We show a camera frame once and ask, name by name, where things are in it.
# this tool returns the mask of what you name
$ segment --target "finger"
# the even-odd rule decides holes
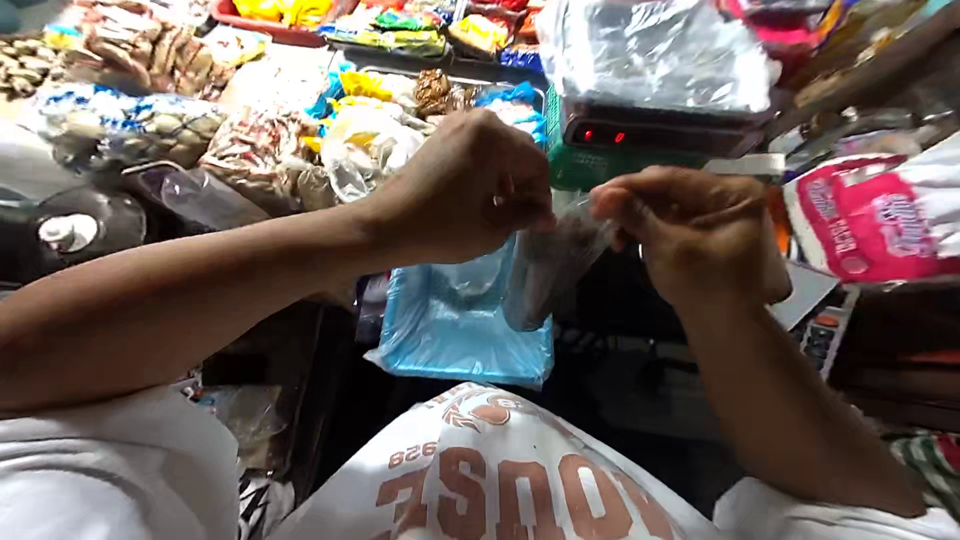
[[[550,204],[538,199],[503,199],[500,204],[491,205],[487,217],[494,227],[508,233],[527,228],[546,233],[557,225]]]
[[[486,110],[474,114],[480,144],[492,149],[496,168],[512,178],[513,191],[526,196],[550,192],[550,166],[546,155],[527,133],[504,124]]]
[[[622,252],[632,244],[636,244],[636,239],[621,228],[614,231],[610,239],[610,247],[617,253]]]
[[[679,205],[682,213],[702,215],[731,209],[762,198],[764,187],[745,176],[719,176],[702,170],[652,166],[614,178],[595,189],[628,189],[655,209]]]
[[[610,219],[624,231],[644,243],[664,229],[663,223],[633,192],[610,187],[590,193],[593,216]]]

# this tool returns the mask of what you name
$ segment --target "printed shirt graphic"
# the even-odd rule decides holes
[[[469,382],[381,431],[275,538],[317,538],[319,530],[364,540],[724,537],[606,445]]]

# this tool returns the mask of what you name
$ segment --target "clear plastic bag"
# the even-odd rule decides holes
[[[220,127],[200,165],[272,216],[294,213],[301,174],[323,174],[303,162],[311,152],[300,138],[314,134],[311,122],[298,111],[244,107]]]
[[[700,0],[557,0],[537,17],[547,78],[604,105],[756,113],[776,81],[760,42]]]
[[[503,299],[510,328],[540,328],[557,299],[573,289],[610,245],[612,226],[590,216],[589,202],[588,195],[557,192],[557,228],[551,233],[521,231],[517,235],[514,269]]]
[[[208,386],[199,405],[212,412],[237,439],[241,452],[280,433],[287,427],[276,412],[280,386]]]
[[[150,163],[124,171],[156,201],[176,215],[214,231],[243,227],[270,218],[263,209],[203,169],[186,171],[172,162]]]
[[[552,325],[514,331],[500,306],[514,247],[511,238],[463,264],[394,270],[380,346],[365,358],[398,376],[540,387],[553,367]]]

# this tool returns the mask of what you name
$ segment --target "colorful packaging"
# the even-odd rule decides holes
[[[915,281],[960,274],[938,258],[904,156],[829,160],[784,187],[790,223],[810,264],[845,282]]]

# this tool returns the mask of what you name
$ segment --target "digital scale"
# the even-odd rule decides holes
[[[547,156],[551,184],[588,190],[650,165],[702,168],[740,158],[763,140],[766,114],[703,114],[596,105],[547,89]]]

